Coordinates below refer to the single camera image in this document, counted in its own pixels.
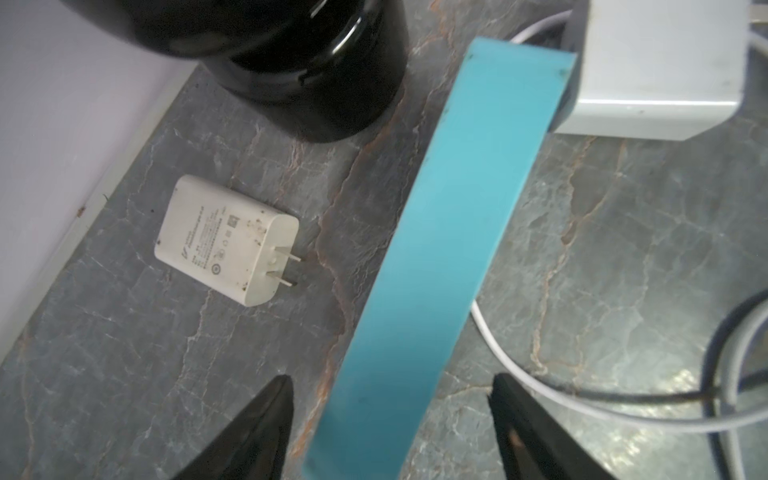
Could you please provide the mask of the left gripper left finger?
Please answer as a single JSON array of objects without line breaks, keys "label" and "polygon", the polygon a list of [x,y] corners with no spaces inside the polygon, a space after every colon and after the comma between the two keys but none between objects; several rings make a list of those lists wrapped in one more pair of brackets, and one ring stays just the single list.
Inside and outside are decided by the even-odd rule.
[{"label": "left gripper left finger", "polygon": [[177,479],[279,479],[294,415],[288,375],[274,377]]}]

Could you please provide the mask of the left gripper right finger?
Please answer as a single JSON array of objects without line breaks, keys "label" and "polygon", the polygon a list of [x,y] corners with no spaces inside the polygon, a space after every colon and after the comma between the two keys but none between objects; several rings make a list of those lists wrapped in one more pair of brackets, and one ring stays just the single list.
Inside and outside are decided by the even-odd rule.
[{"label": "left gripper right finger", "polygon": [[524,479],[525,449],[540,479],[611,479],[560,424],[508,373],[494,376],[488,395],[505,476]]}]

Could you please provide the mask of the small white phone charger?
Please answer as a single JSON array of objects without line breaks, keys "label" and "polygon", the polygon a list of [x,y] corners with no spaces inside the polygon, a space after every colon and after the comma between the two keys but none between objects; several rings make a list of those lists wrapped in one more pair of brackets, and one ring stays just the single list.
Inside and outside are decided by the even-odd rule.
[{"label": "small white phone charger", "polygon": [[175,184],[155,257],[208,288],[254,307],[270,301],[290,261],[299,220],[208,180]]}]

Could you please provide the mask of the teal power strip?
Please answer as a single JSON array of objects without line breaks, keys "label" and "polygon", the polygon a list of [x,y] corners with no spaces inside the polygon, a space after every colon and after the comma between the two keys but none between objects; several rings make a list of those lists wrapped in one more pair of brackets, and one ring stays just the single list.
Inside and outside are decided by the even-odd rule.
[{"label": "teal power strip", "polygon": [[395,479],[576,57],[474,39],[307,451],[308,479]]}]

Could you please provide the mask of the white square laptop charger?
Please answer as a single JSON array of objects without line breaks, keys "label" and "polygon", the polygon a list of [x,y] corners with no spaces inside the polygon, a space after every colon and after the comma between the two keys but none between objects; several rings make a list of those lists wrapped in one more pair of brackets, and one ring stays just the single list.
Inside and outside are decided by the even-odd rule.
[{"label": "white square laptop charger", "polygon": [[577,56],[559,134],[686,140],[744,98],[751,4],[578,1],[561,40]]}]

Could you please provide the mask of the green plant black vase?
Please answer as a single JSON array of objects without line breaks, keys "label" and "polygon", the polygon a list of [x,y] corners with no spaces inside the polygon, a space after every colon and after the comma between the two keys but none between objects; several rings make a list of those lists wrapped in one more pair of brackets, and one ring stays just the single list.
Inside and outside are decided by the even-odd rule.
[{"label": "green plant black vase", "polygon": [[197,60],[287,134],[328,143],[375,122],[405,75],[393,0],[79,0],[67,7],[149,51]]}]

